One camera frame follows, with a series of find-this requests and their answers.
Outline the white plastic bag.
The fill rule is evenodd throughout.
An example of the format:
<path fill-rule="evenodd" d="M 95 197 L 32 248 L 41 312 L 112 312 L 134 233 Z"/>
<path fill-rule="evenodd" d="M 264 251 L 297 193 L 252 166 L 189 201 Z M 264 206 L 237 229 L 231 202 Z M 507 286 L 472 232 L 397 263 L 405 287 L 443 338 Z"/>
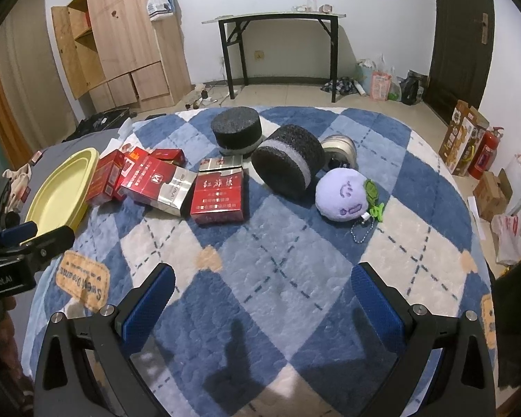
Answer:
<path fill-rule="evenodd" d="M 496 263 L 512 267 L 521 260 L 521 213 L 495 215 L 491 231 L 497 238 Z"/>

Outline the red cigarette box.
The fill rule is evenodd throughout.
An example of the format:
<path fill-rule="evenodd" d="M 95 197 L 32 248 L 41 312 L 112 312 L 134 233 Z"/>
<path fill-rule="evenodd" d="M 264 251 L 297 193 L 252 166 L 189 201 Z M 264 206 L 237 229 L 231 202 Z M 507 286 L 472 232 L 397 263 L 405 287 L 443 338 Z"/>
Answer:
<path fill-rule="evenodd" d="M 111 201 L 122 202 L 125 199 L 119 187 L 124 163 L 125 156 L 119 150 L 99 158 L 86 194 L 87 204 L 100 206 Z"/>
<path fill-rule="evenodd" d="M 197 225 L 243 222 L 242 156 L 205 158 L 199 163 L 190 215 Z"/>

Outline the red silver cigarette carton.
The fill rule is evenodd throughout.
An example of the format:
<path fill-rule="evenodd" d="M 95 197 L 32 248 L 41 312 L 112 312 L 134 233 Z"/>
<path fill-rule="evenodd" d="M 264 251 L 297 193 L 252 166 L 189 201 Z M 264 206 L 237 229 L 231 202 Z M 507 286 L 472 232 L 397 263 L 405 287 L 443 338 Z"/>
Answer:
<path fill-rule="evenodd" d="M 120 191 L 169 215 L 186 216 L 197 174 L 147 155 L 123 177 Z"/>

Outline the silver round tin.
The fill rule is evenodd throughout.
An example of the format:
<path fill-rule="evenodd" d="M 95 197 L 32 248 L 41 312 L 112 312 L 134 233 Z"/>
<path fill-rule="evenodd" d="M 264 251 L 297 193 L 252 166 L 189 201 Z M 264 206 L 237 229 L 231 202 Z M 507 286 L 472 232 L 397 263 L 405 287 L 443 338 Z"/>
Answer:
<path fill-rule="evenodd" d="M 357 149 L 351 138 L 343 134 L 333 134 L 325 138 L 321 145 L 324 150 L 324 171 L 337 167 L 357 170 Z"/>

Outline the orange curtain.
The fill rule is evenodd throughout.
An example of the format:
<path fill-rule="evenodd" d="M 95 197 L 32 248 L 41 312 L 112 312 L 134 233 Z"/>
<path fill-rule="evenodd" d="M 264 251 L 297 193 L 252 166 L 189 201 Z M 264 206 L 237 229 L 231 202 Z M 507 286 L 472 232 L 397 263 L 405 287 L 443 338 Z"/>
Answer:
<path fill-rule="evenodd" d="M 33 152 L 24 138 L 5 95 L 0 77 L 0 141 L 6 159 L 16 170 L 25 165 Z"/>

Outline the purple plush ball keychain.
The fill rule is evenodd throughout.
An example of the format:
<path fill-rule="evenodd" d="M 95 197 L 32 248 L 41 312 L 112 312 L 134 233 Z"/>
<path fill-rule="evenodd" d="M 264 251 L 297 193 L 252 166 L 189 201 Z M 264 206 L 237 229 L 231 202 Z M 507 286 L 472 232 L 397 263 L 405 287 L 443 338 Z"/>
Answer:
<path fill-rule="evenodd" d="M 348 167 L 324 174 L 315 189 L 315 206 L 330 221 L 351 223 L 350 235 L 356 244 L 363 244 L 374 225 L 383 221 L 385 210 L 377 184 Z"/>

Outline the blue white checkered rug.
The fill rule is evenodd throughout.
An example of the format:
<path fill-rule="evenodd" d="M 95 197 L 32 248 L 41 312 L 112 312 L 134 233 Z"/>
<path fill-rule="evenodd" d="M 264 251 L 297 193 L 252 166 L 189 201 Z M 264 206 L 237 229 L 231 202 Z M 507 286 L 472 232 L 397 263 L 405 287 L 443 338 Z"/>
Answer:
<path fill-rule="evenodd" d="M 110 269 L 112 303 L 158 261 L 174 267 L 174 296 L 137 360 L 172 415 L 354 416 L 393 355 L 355 299 L 353 266 L 368 262 L 432 312 L 491 321 L 487 265 L 453 177 L 402 122 L 357 109 L 260 114 L 266 128 L 352 138 L 383 221 L 340 226 L 251 177 L 242 223 L 203 228 L 124 201 L 92 210 L 74 247 Z"/>

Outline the red orange cigarette pack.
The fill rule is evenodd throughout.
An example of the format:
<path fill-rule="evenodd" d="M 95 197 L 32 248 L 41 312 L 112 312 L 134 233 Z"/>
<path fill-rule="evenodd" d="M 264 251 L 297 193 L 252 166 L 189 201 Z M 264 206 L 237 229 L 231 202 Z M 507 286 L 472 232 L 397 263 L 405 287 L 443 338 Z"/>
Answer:
<path fill-rule="evenodd" d="M 134 147 L 130 152 L 124 153 L 124 159 L 122 169 L 119 177 L 115 184 L 114 199 L 118 202 L 123 202 L 126 198 L 122 189 L 122 184 L 131 178 L 131 175 L 135 173 L 138 167 L 143 163 L 149 156 L 149 151 L 140 147 Z"/>

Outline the red cigarette box front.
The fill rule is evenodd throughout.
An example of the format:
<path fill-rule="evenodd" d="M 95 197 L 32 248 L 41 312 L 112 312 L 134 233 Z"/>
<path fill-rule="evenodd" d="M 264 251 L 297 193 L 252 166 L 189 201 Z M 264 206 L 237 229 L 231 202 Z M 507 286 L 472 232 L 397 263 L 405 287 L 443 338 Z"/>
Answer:
<path fill-rule="evenodd" d="M 243 222 L 242 156 L 205 158 L 199 163 L 190 215 L 197 225 Z"/>

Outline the small red cigarette pack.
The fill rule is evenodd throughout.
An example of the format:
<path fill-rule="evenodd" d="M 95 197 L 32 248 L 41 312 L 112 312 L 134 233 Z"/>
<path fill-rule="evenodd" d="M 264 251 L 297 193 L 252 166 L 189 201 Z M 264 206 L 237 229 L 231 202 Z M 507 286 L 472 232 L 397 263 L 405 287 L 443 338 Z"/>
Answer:
<path fill-rule="evenodd" d="M 184 152 L 177 148 L 157 148 L 150 155 L 160 161 L 184 167 L 187 163 Z"/>

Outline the bag hanging on wardrobe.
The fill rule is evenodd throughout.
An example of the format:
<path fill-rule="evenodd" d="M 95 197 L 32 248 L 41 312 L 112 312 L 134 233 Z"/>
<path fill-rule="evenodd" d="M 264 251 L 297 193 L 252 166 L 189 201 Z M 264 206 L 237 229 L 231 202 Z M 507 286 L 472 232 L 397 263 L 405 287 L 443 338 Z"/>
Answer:
<path fill-rule="evenodd" d="M 157 22 L 172 16 L 176 10 L 175 6 L 175 0 L 148 0 L 147 12 L 149 20 Z"/>

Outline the red fire extinguisher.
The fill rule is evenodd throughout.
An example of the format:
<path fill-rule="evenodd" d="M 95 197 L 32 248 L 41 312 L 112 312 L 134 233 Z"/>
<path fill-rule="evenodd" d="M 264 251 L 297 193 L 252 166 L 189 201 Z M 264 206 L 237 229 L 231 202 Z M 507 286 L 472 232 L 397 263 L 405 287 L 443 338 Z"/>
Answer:
<path fill-rule="evenodd" d="M 485 132 L 468 169 L 472 178 L 480 180 L 482 175 L 489 170 L 503 135 L 504 127 L 501 126 L 494 126 Z"/>

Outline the black open case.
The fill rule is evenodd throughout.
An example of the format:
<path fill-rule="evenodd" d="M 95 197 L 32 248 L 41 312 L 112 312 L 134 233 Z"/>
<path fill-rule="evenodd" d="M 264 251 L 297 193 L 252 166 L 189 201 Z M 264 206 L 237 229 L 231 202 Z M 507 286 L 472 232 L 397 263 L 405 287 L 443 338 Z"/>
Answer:
<path fill-rule="evenodd" d="M 99 112 L 81 121 L 74 132 L 64 139 L 64 142 L 82 138 L 87 134 L 93 134 L 104 130 L 120 128 L 128 118 L 136 115 L 128 107 L 119 107 Z"/>

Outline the black foam cylinder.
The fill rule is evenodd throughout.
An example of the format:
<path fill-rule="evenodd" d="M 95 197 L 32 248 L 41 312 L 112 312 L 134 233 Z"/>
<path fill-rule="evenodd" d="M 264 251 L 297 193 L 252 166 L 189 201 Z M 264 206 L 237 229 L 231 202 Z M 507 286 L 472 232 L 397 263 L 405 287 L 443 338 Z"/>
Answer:
<path fill-rule="evenodd" d="M 223 155 L 249 155 L 262 143 L 259 112 L 251 107 L 230 107 L 210 123 L 219 151 Z"/>
<path fill-rule="evenodd" d="M 307 129 L 280 126 L 253 151 L 253 168 L 266 186 L 289 199 L 301 199 L 324 167 L 321 142 Z"/>

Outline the black folding table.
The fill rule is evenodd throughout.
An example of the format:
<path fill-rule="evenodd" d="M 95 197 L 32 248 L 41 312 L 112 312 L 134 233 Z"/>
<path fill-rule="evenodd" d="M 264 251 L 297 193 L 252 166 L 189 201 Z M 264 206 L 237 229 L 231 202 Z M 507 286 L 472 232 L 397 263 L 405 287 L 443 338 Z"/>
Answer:
<path fill-rule="evenodd" d="M 319 11 L 223 15 L 216 25 L 230 99 L 239 86 L 330 84 L 338 99 L 340 26 L 346 16 Z"/>

